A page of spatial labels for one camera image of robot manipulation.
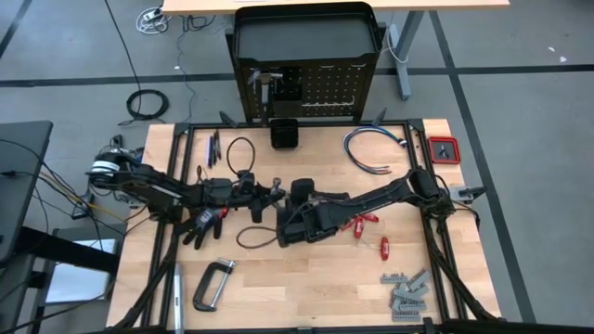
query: wooden tabletop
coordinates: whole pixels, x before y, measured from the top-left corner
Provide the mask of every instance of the wooden tabletop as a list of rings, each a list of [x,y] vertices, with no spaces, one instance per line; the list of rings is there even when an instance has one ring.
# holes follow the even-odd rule
[[[446,120],[425,120],[427,136],[450,135]],[[221,143],[225,156],[228,144],[235,137],[246,136],[256,146],[253,167],[256,181],[270,186],[272,178],[282,179],[282,187],[291,187],[291,181],[311,177],[316,189],[327,192],[349,192],[352,196],[367,192],[402,176],[409,169],[407,153],[390,138],[375,134],[358,135],[351,142],[353,153],[371,165],[390,165],[392,173],[371,175],[355,167],[341,149],[342,137],[351,128],[324,127],[300,128],[300,144],[293,151],[275,151],[270,146],[268,129],[221,130]],[[402,128],[388,127],[395,135],[403,136]],[[190,171],[205,162],[205,146],[212,130],[198,130],[194,134]],[[144,162],[160,171],[166,171],[172,143],[172,125],[151,125],[144,154]],[[180,143],[183,152],[185,139]],[[236,169],[246,168],[251,159],[249,146],[238,142],[231,150],[231,162]],[[177,175],[182,164],[178,154]],[[458,165],[435,165],[450,186],[463,185]],[[211,170],[209,177],[233,177],[226,162]],[[197,177],[190,173],[189,182]],[[224,221],[223,235],[215,240],[209,234],[201,250],[180,246],[177,260],[184,272],[187,329],[202,328],[294,328],[333,326],[392,325],[391,308],[388,306],[391,285],[380,284],[383,273],[404,272],[415,275],[421,268],[430,270],[419,209],[408,204],[395,204],[375,212],[381,219],[378,224],[365,227],[363,239],[378,245],[381,237],[390,240],[390,258],[382,261],[379,251],[359,243],[353,231],[340,232],[315,244],[290,245],[281,249],[273,243],[258,250],[244,250],[236,244],[240,229],[253,225],[247,209],[232,211]],[[130,226],[144,219],[137,217]],[[484,259],[479,234],[472,214],[459,211],[447,220],[450,237],[456,254],[458,271],[474,296],[489,312],[499,315],[497,299]],[[276,225],[273,208],[264,211],[263,226]],[[144,288],[150,264],[156,223],[148,222],[136,228],[123,245],[123,254],[111,300],[109,325],[120,320]],[[251,231],[243,242],[256,244],[270,239],[274,233]],[[228,279],[223,295],[214,313],[199,313],[192,306],[192,296],[206,266],[218,257],[236,260],[238,266]],[[220,277],[213,280],[206,301],[209,301]],[[455,315],[451,288],[447,279],[445,291],[451,315]],[[433,283],[425,295],[428,311],[439,322]],[[161,305],[162,284],[153,307],[153,321],[158,318]],[[168,324],[173,324],[173,311]]]
[[[165,15],[234,14],[245,6],[340,3],[360,0],[164,0]],[[487,9],[509,6],[509,0],[367,0],[378,10]]]

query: lego brick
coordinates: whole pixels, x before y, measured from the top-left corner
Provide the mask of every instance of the lego brick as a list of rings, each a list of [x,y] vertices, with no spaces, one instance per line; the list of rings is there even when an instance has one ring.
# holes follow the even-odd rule
[[[393,311],[392,321],[419,322],[420,314],[417,311]]]
[[[406,301],[413,301],[413,302],[420,302],[420,296],[422,296],[422,294],[420,296],[417,296],[414,293],[402,291],[400,289],[394,289],[393,294],[396,299],[400,298],[400,299],[404,299]]]
[[[427,286],[423,284],[418,289],[409,292],[411,295],[414,296],[413,298],[409,299],[412,299],[414,301],[420,301],[420,298],[427,292],[429,292],[429,288],[427,288]]]
[[[399,298],[394,298],[394,303],[392,304],[392,309],[394,311],[400,311],[400,303],[402,301]]]
[[[426,311],[427,304],[425,302],[399,303],[396,311]]]
[[[383,274],[380,278],[380,282],[382,284],[397,284],[397,283],[407,283],[408,282],[408,277],[404,274],[391,274],[390,276],[387,276],[385,274]]]
[[[419,271],[418,274],[414,275],[408,281],[408,289],[416,290],[418,289],[423,283],[425,283],[430,277],[430,274],[425,269]]]

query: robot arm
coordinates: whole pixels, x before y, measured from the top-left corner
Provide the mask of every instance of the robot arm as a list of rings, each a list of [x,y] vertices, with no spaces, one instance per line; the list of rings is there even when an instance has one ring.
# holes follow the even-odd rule
[[[313,182],[307,192],[316,193]],[[437,186],[430,173],[422,169],[412,170],[387,186],[352,199],[322,196],[300,202],[293,197],[284,209],[278,211],[278,244],[287,247],[299,241],[313,243],[334,236],[354,216],[400,202],[428,209],[434,215],[447,217],[454,212],[449,196]]]
[[[89,182],[96,188],[122,191],[148,205],[151,214],[173,218],[174,208],[191,211],[204,208],[241,208],[252,210],[255,223],[262,222],[262,210],[282,199],[285,192],[255,183],[253,173],[239,171],[238,180],[225,178],[201,180],[187,185],[124,153],[99,154],[91,168]]]

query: blue cable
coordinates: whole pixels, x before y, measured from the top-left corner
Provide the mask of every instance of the blue cable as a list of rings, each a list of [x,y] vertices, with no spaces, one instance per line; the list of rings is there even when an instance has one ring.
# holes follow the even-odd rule
[[[392,171],[390,171],[388,169],[389,166],[380,166],[380,167],[368,166],[368,165],[362,163],[361,161],[358,161],[355,158],[355,156],[351,153],[351,151],[349,149],[349,142],[355,135],[362,134],[365,132],[375,132],[375,133],[387,135],[387,136],[391,137],[396,143],[398,143],[398,145],[400,145],[402,148],[405,148],[407,146],[407,141],[403,138],[398,138],[393,133],[389,132],[388,130],[386,130],[384,128],[381,128],[379,126],[372,126],[372,125],[358,127],[356,129],[354,129],[353,131],[351,131],[350,133],[346,134],[344,136],[344,138],[342,139],[342,150],[344,150],[344,153],[349,157],[349,159],[357,167],[359,167],[360,169],[362,169],[363,171],[365,171],[367,173],[372,173],[375,175],[384,175],[384,174],[391,173]]]

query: small red tray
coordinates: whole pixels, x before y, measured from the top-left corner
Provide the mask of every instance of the small red tray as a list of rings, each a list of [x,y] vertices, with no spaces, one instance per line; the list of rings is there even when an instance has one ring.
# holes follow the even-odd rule
[[[428,139],[429,142],[429,152],[431,153],[431,161],[433,163],[450,163],[450,164],[459,164],[460,163],[460,151],[458,148],[458,140],[454,137],[444,137],[444,136],[432,136]],[[438,143],[447,143],[452,145],[454,148],[454,157],[450,159],[444,159],[439,156],[440,152],[436,152],[433,149],[434,144]]]

